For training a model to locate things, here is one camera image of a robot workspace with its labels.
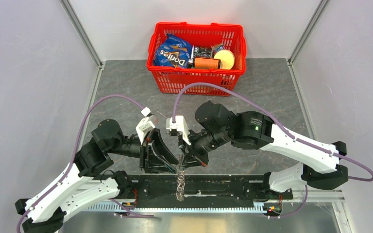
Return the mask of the orange can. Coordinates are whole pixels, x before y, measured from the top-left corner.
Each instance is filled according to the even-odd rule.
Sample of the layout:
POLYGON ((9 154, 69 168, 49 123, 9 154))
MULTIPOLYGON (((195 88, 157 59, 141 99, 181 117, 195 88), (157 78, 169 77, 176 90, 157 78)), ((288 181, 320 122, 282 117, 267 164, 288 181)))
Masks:
POLYGON ((214 58, 195 57, 192 64, 196 69, 219 69, 221 61, 214 58))

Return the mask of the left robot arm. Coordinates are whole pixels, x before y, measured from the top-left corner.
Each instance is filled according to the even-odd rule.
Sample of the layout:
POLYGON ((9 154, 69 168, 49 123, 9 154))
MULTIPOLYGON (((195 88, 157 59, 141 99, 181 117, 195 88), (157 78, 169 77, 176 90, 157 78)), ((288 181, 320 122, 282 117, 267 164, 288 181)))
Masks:
POLYGON ((175 173, 178 164, 159 129, 148 127, 144 138, 125 136, 117 121, 106 119, 50 185, 34 197, 15 203, 17 213, 22 215, 18 232, 54 233, 72 216, 97 202, 135 198, 134 183, 125 171, 102 175, 113 164, 110 154, 137 158, 140 167, 152 174, 175 173))

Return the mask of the round yellow lid container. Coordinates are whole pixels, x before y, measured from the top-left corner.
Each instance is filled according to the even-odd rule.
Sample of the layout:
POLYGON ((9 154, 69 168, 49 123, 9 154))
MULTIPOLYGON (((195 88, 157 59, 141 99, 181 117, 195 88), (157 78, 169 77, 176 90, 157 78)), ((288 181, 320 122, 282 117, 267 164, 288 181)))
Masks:
POLYGON ((235 56, 230 50, 220 50, 214 55, 214 59, 220 61, 220 69, 232 69, 235 64, 235 56))

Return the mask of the left aluminium frame post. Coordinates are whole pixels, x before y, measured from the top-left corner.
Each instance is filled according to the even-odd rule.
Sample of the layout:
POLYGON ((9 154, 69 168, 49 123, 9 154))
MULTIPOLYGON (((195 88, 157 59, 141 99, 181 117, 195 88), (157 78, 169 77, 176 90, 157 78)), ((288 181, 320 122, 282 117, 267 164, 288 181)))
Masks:
POLYGON ((96 64, 98 68, 101 68, 103 65, 102 60, 100 59, 98 53, 95 50, 88 34, 86 33, 83 24, 79 20, 77 13, 75 12, 71 2, 69 0, 60 0, 61 5, 63 6, 67 16, 69 17, 73 27, 75 28, 78 36, 82 40, 83 44, 85 45, 86 49, 89 52, 90 57, 92 58, 93 62, 96 64))

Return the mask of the blue Doritos chip bag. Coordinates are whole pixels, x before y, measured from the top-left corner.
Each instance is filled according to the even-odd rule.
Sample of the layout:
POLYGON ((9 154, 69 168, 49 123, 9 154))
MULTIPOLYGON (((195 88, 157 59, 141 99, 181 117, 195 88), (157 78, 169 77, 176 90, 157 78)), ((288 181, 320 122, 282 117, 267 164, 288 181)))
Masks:
POLYGON ((186 40, 168 34, 155 53, 153 64, 160 67, 187 68, 191 59, 192 45, 186 40))

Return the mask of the right aluminium frame post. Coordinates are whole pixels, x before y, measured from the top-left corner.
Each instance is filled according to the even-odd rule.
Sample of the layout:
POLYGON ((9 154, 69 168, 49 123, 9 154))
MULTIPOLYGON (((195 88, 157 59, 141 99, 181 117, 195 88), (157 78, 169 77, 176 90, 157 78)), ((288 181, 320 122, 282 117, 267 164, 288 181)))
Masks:
POLYGON ((294 50, 292 51, 290 57, 287 59, 287 62, 290 66, 294 64, 296 59, 298 58, 301 50, 305 46, 307 40, 309 39, 311 33, 313 32, 316 24, 320 20, 322 14, 326 10, 330 0, 320 0, 318 6, 316 7, 315 11, 313 12, 309 22, 307 23, 306 28, 304 29, 300 39, 298 40, 294 50))

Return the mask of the dark printed snack packet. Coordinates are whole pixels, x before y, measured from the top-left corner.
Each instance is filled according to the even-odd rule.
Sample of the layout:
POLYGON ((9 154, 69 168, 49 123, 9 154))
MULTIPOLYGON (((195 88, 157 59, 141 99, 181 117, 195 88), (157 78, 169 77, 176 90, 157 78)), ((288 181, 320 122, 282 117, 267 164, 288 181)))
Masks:
POLYGON ((205 47, 192 46, 191 59, 196 57, 212 58, 212 50, 205 47))

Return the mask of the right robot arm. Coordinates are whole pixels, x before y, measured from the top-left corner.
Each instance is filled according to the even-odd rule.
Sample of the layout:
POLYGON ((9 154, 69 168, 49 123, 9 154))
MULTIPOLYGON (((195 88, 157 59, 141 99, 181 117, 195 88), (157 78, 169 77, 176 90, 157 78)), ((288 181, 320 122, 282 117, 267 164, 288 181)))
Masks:
POLYGON ((179 137, 184 168, 207 166, 209 153, 230 143, 242 150, 270 151, 297 161, 290 168, 265 173, 261 193, 268 199, 294 186, 333 190, 349 180, 347 167, 339 163, 346 154, 341 141, 324 144, 280 128, 276 120, 260 112, 236 114, 211 101, 196 110, 195 119, 202 126, 198 133, 188 128, 181 115, 167 120, 168 132, 179 137))

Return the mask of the aluminium frame post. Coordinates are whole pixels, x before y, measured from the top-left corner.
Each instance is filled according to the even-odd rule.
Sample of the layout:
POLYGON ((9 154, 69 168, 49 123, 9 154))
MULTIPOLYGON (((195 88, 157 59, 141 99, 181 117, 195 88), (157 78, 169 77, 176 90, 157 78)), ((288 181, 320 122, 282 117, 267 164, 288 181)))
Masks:
POLYGON ((85 45, 86 49, 89 52, 90 57, 92 58, 93 62, 96 64, 98 68, 101 68, 103 65, 102 60, 100 59, 98 53, 95 50, 88 34, 86 33, 83 24, 79 20, 77 13, 75 12, 71 2, 69 0, 60 0, 61 5, 63 6, 67 16, 69 17, 73 27, 75 28, 78 36, 82 40, 83 44, 85 45))
POLYGON ((311 33, 313 32, 316 24, 320 20, 322 14, 326 10, 330 0, 320 0, 318 6, 316 7, 315 11, 313 12, 309 22, 307 23, 306 28, 304 29, 300 39, 298 40, 294 50, 292 51, 290 57, 287 59, 287 62, 290 66, 294 64, 296 59, 298 58, 301 50, 305 46, 307 40, 309 39, 311 33))

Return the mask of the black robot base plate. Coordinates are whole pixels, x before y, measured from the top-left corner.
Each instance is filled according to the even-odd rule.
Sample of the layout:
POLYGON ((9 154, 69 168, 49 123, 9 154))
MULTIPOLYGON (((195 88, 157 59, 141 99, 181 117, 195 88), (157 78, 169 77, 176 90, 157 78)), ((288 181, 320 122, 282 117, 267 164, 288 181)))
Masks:
POLYGON ((249 207, 253 201, 294 199, 292 189, 275 192, 266 188, 262 175, 186 175, 185 200, 175 196, 175 174, 129 175, 132 182, 115 197, 135 199, 137 207, 249 207))

